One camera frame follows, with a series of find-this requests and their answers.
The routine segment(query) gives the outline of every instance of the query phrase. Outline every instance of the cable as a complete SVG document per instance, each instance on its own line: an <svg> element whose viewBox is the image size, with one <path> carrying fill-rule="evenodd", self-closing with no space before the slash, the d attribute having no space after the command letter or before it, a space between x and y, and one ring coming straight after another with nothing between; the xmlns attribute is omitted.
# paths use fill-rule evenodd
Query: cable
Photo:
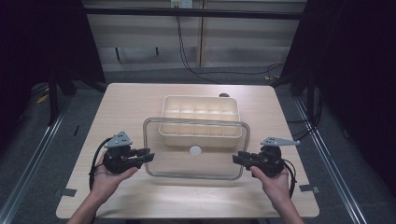
<svg viewBox="0 0 396 224"><path fill-rule="evenodd" d="M193 73L196 77L206 80L206 81L210 81L216 84L220 84L219 82L212 80L210 78L206 78L206 77L201 77L199 75L205 75L205 74L237 74L237 75L247 75L247 76L255 76L255 75L261 75L261 74L265 74L268 73L274 69L276 69L277 67L284 65L284 63L273 63L270 64L267 69L265 71L261 71L261 72L257 72L257 73L243 73L243 72L219 72L219 71L214 71L214 72L197 72L197 71L193 71L189 65L189 62L187 60L187 56L186 56L186 52L184 50L184 43L183 43L183 38L182 38L182 34L181 34L181 25L180 25L180 17L177 16L177 32L178 32L178 41L179 41L179 51L180 51L180 58L181 61L183 62L184 67L190 71L191 73Z"/></svg>
<svg viewBox="0 0 396 224"><path fill-rule="evenodd" d="M302 131L300 131L300 132L298 132L298 133L295 133L294 135L293 135L293 138L295 137L295 136L298 136L298 135L300 135L301 133L303 133L303 135L301 135L301 136L299 136L297 139L295 139L295 141L300 141L300 140L302 140L303 138L305 138L309 133L312 133L317 127L318 127L318 124L319 124L319 122L320 122L320 118L321 118L321 112L322 112L322 107L323 107L323 95L322 95L322 93L321 93L321 91L319 90L319 99L318 99L318 105L317 105L317 114L312 118L312 120L309 120L309 119L302 119L302 120L294 120L294 122L300 122L300 121L303 121L303 122L311 122L312 123L312 125L311 125L311 127L310 128L308 128L308 130L306 130L306 129L304 129L304 130L302 130Z"/></svg>
<svg viewBox="0 0 396 224"><path fill-rule="evenodd" d="M96 149L95 155L93 156L92 166L91 166L91 170L90 170L90 173L89 173L89 175L90 175L90 190L92 189L93 181L95 179L96 168L99 167L100 165L102 165L102 164L100 164L100 165L96 166L96 159L98 158L99 151L100 151L100 149L102 149L102 147L105 145L105 143L107 143L111 139L112 139L112 137L107 138L105 141L103 141L103 143L99 146L99 148Z"/></svg>
<svg viewBox="0 0 396 224"><path fill-rule="evenodd" d="M297 181L296 181L297 173L296 173L296 169L295 169L294 165L293 165L290 161L285 160L285 159L282 159L282 160L283 160L283 165L286 167L286 169L288 169L288 171L289 171L289 173L290 173L290 189L289 189L289 194L290 194L290 197L291 197L291 196L293 196L294 188L295 188L296 183L297 183ZM290 167L285 163L285 161L286 161L288 164L291 165L291 167L293 168L293 171L292 171L292 170L290 169Z"/></svg>
<svg viewBox="0 0 396 224"><path fill-rule="evenodd" d="M291 72L288 76L286 76L286 77L283 76L280 79L278 79L277 81L271 83L270 86L272 86L273 88L276 88L280 85L291 83L294 79L298 78L299 74L303 71L304 71L304 64L298 70Z"/></svg>

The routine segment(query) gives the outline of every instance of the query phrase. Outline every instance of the electrical cord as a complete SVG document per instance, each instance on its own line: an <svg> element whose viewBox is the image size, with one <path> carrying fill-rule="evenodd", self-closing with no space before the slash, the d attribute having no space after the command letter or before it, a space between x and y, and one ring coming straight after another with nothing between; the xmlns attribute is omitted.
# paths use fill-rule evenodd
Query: electrical cord
<svg viewBox="0 0 396 224"><path fill-rule="evenodd" d="M177 32L178 32L178 40L179 40L179 51L180 51L180 58L181 61L183 62L184 67L190 71L193 75L195 75L196 77L206 80L206 81L210 81L216 84L221 84L213 79L210 78L206 78L206 77L201 77L200 75L206 75L206 74L237 74L237 75L247 75L247 76L255 76L255 75L261 75L261 74L265 74L276 69L277 67L284 65L284 63L273 63L270 64L267 69L265 71L260 71L260 72L256 72L256 73L243 73L243 72L220 72L220 71L214 71L214 72L197 72L197 71L193 71L189 65L189 62L187 60L187 56L186 56L186 52L184 50L184 43L183 43L183 38L182 38L182 34L181 34L181 25L180 25L180 17L177 16Z"/></svg>
<svg viewBox="0 0 396 224"><path fill-rule="evenodd" d="M105 143L107 143L108 141L110 141L112 139L112 137L107 138L105 141L103 141L103 143L101 145L99 145L99 148L96 149L95 155L93 156L93 160L92 160L92 166L91 166L91 170L90 170L90 190L93 187L93 181L95 180L95 172L96 172L96 168L98 168L100 165L103 164L99 164L96 166L96 160L98 158L99 155L99 151L100 149L102 149L102 147L105 145Z"/></svg>
<svg viewBox="0 0 396 224"><path fill-rule="evenodd" d="M309 119L302 119L302 120L293 120L293 121L288 121L288 123L299 123L299 122L309 122L311 121L311 127L308 128L307 130L304 129L298 133L295 133L293 135L293 138L296 136L299 136L301 134L301 136L299 136L297 139L295 139L295 141L300 141L303 138L305 138L309 133L312 133L319 125L320 122L320 118L321 118L321 113L322 113L322 107L323 107L323 95L319 90L319 99L318 99L318 105L317 105L317 113L316 115L312 118L312 120Z"/></svg>
<svg viewBox="0 0 396 224"><path fill-rule="evenodd" d="M291 197L291 196L293 196L294 188L295 188L296 183L297 183L297 180L296 180L297 173L296 173L296 169L295 169L294 165L293 165L290 161L285 160L285 159L282 159L282 160L283 160L283 165L286 167L286 169L287 169L287 170L289 171L289 173L290 173L290 189L289 189L289 194L290 194L290 197ZM286 164L286 162L287 162L288 164L291 165L291 167L293 168L293 170L291 170L291 168Z"/></svg>

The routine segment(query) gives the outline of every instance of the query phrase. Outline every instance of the table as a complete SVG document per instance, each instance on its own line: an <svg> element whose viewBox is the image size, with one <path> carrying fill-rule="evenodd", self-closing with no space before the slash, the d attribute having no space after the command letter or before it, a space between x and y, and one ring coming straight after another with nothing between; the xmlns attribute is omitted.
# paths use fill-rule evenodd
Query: table
<svg viewBox="0 0 396 224"><path fill-rule="evenodd" d="M141 148L143 122L160 117L166 95L219 96L228 93L239 108L241 121L250 127L247 151L259 152L260 141L268 136L291 139L282 109L272 87L197 84L110 84L99 106L76 166L67 184L76 189L74 197L63 196L56 214L70 218L89 193L88 172L98 146L109 136L125 131L133 147ZM284 159L297 171L292 200L302 217L318 215L312 191L301 192L309 184L295 146L281 147ZM251 218L278 217L262 191L262 183L244 171L235 180L202 180L153 177L141 169L123 181L97 212L100 218Z"/></svg>

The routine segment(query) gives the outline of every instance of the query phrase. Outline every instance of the aluminum rail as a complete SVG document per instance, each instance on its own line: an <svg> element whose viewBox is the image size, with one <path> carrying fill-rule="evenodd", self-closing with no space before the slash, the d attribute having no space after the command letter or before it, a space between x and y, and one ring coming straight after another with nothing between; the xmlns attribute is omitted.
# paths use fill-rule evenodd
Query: aluminum rail
<svg viewBox="0 0 396 224"><path fill-rule="evenodd" d="M303 119L308 120L307 110L303 100L296 99L295 101L297 108L302 116ZM335 164L334 160L332 159L332 154L330 153L329 149L325 145L318 129L314 127L309 121L305 122L305 126L308 130L312 130L310 135L312 140L314 141L318 153L323 160L324 165L326 166L327 170L329 171L330 177L332 178L332 182L334 183L335 187L340 194L341 199L344 202L346 210L348 211L350 217L352 218L353 223L355 224L367 224L367 220L364 217L361 208L356 201L355 197L353 196L352 192L350 191L347 183L345 182L344 178L342 177L337 165Z"/></svg>
<svg viewBox="0 0 396 224"><path fill-rule="evenodd" d="M307 16L303 12L270 12L270 11L242 11L195 8L170 7L45 7L31 8L35 12L71 12L97 15L140 15L140 16L179 16L179 17L212 17L212 18L241 18L241 19L269 19L269 20L300 20Z"/></svg>
<svg viewBox="0 0 396 224"><path fill-rule="evenodd" d="M35 173L38 169L38 166L43 161L49 147L52 142L53 137L57 133L59 126L62 123L64 118L64 113L66 109L69 107L71 102L71 97L66 98L64 107L59 114L58 118L53 122L51 126L49 126L38 144L35 153L27 164L23 174L21 175L17 185L14 190L8 195L6 202L4 203L2 209L0 210L0 224L9 224L14 218L22 200L25 196L27 190L30 187L30 184L35 177Z"/></svg>

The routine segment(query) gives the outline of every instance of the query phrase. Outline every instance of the clear plastic container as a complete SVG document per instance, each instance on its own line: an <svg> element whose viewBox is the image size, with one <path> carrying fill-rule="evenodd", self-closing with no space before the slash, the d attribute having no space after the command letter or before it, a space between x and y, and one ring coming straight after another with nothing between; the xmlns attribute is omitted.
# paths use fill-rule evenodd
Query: clear plastic container
<svg viewBox="0 0 396 224"><path fill-rule="evenodd" d="M155 153L155 158L145 164L146 171L158 177L235 180L242 175L243 167L233 163L233 155L247 150L249 133L248 125L240 121L147 119L145 147Z"/></svg>

